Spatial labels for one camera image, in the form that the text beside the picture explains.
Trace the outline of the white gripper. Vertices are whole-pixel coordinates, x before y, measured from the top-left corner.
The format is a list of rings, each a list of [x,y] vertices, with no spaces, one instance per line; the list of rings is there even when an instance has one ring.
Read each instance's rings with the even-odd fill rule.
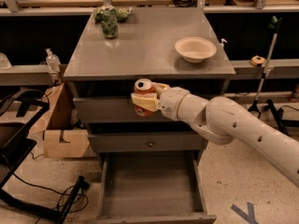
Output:
[[[150,112],[156,112],[159,109],[159,105],[161,105],[161,113],[166,118],[182,120],[183,116],[180,111],[181,103],[190,92],[180,87],[170,88],[167,84],[157,82],[153,82],[152,87],[157,94],[132,93],[131,98],[133,103]]]

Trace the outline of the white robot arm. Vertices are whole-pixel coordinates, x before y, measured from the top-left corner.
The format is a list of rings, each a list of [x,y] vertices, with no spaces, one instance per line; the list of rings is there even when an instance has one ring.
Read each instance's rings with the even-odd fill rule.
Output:
[[[146,78],[135,83],[131,98],[140,116],[159,111],[168,119],[188,124],[218,145],[240,140],[299,187],[298,141],[265,124],[235,101],[223,96],[207,100],[180,87]]]

